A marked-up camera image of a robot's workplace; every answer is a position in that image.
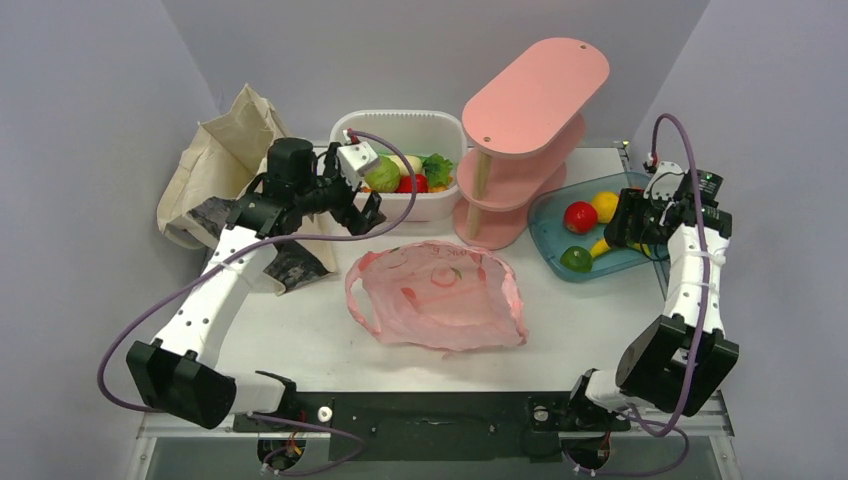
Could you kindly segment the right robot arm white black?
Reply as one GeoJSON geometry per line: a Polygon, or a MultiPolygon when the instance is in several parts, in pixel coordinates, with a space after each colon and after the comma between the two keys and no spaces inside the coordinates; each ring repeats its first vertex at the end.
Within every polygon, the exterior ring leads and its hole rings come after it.
{"type": "Polygon", "coordinates": [[[590,369],[565,402],[569,422],[588,429],[622,411],[653,406],[695,415],[735,366],[739,347],[720,317],[720,276],[732,216],[715,199],[722,177],[661,163],[648,185],[625,188],[590,261],[623,248],[656,259],[669,272],[662,312],[625,349],[613,370],[590,369]]]}

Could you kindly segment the white radish with leaves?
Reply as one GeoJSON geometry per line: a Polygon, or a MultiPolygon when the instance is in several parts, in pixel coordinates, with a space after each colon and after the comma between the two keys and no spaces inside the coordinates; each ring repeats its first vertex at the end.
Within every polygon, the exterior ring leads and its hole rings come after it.
{"type": "MultiPolygon", "coordinates": [[[[409,193],[412,181],[407,180],[409,171],[399,156],[389,156],[400,171],[401,180],[396,188],[396,193],[409,193]]],[[[419,192],[440,192],[446,190],[453,183],[452,172],[454,163],[440,154],[432,154],[427,157],[415,155],[407,156],[408,163],[415,173],[415,182],[419,192]]]]}

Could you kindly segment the small green lime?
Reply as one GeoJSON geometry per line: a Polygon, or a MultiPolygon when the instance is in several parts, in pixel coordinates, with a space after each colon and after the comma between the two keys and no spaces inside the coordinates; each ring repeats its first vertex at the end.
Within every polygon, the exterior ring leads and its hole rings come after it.
{"type": "Polygon", "coordinates": [[[571,246],[560,256],[559,263],[572,272],[588,273],[593,268],[594,258],[589,250],[580,246],[571,246]]]}

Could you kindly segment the pink three-tier shelf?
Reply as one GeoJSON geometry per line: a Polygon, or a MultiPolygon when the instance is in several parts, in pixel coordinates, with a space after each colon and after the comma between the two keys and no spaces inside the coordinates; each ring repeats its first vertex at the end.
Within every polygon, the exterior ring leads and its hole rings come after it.
{"type": "Polygon", "coordinates": [[[609,77],[596,47],[573,38],[540,40],[467,101],[461,123],[471,149],[459,161],[456,235],[488,250],[512,244],[530,204],[560,188],[566,160],[586,133],[582,108],[609,77]]]}

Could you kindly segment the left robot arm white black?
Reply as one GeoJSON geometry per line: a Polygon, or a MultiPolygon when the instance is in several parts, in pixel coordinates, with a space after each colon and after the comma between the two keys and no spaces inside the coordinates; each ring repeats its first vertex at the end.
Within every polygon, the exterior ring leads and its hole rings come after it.
{"type": "Polygon", "coordinates": [[[206,429],[231,414],[259,413],[272,429],[292,426],[298,402],[292,381],[269,372],[217,370],[225,337],[278,244],[300,239],[307,216],[328,212],[354,236],[384,222],[381,198],[363,208],[354,200],[379,155],[356,138],[333,142],[318,156],[311,142],[280,138],[269,147],[267,169],[232,207],[215,250],[172,319],[149,343],[134,342],[126,363],[144,405],[206,429]]]}

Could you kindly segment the beige canvas tote bag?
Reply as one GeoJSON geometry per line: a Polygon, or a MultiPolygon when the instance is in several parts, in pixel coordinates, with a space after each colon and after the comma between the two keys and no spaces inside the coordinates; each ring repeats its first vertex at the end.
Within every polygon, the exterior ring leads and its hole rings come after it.
{"type": "MultiPolygon", "coordinates": [[[[160,198],[160,232],[186,249],[217,246],[236,200],[267,170],[268,148],[289,136],[272,103],[245,84],[227,113],[198,124],[160,198]]],[[[299,240],[276,248],[278,254],[264,273],[276,284],[277,295],[338,271],[329,243],[299,240]]]]}

